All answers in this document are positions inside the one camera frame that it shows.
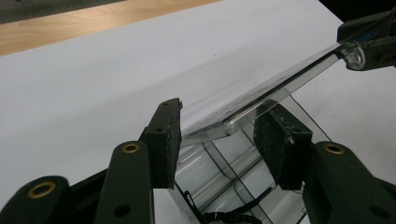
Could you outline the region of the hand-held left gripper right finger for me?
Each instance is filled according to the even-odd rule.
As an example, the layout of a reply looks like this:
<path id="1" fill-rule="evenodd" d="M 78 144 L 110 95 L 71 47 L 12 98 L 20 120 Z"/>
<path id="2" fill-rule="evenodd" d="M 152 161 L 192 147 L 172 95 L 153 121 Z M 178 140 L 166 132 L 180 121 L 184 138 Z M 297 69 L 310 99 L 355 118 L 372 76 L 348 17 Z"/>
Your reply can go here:
<path id="1" fill-rule="evenodd" d="M 311 224 L 396 224 L 396 193 L 347 147 L 312 142 L 282 105 L 254 122 L 254 143 L 283 190 L 301 190 Z"/>

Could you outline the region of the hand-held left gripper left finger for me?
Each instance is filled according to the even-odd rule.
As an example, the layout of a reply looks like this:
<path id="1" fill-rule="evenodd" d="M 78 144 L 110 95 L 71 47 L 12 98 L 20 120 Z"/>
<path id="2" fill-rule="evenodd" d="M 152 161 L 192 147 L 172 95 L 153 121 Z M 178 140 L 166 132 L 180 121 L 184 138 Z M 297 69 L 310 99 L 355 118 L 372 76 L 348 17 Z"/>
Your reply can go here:
<path id="1" fill-rule="evenodd" d="M 155 224 L 153 191 L 175 185 L 181 108 L 160 103 L 139 139 L 113 150 L 93 224 Z"/>

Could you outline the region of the clear grey compartment storage box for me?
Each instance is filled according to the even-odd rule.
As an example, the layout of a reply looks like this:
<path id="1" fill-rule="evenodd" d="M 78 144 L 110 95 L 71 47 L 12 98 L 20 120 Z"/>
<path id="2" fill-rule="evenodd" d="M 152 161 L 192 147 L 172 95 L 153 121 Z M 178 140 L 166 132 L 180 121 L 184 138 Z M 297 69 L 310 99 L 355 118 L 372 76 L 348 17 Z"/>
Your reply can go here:
<path id="1" fill-rule="evenodd" d="M 218 217 L 228 212 L 261 224 L 307 219 L 303 192 L 277 185 L 256 148 L 254 122 L 282 105 L 313 132 L 313 143 L 328 139 L 293 93 L 339 60 L 357 68 L 359 47 L 356 42 L 335 44 L 266 79 L 184 132 L 172 195 L 193 224 L 222 224 Z"/>

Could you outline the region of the white paper sheet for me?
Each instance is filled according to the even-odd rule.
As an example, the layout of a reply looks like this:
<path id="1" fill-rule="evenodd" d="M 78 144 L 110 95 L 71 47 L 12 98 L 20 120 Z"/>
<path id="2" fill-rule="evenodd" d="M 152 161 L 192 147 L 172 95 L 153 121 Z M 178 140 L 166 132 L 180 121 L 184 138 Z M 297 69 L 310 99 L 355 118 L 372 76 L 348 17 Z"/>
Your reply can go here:
<path id="1" fill-rule="evenodd" d="M 23 185 L 70 185 L 137 140 L 160 102 L 184 133 L 266 79 L 335 44 L 341 21 L 316 0 L 225 0 L 0 57 L 0 210 Z M 396 184 L 396 68 L 340 60 L 293 97 L 371 173 Z"/>

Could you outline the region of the light wooden table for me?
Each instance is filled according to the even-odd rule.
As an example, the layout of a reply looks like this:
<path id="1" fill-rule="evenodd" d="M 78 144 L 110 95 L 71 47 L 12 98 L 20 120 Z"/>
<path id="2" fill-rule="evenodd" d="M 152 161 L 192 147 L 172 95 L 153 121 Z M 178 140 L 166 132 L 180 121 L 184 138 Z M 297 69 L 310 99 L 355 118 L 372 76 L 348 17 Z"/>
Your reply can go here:
<path id="1" fill-rule="evenodd" d="M 218 1 L 126 0 L 0 24 L 0 57 Z"/>

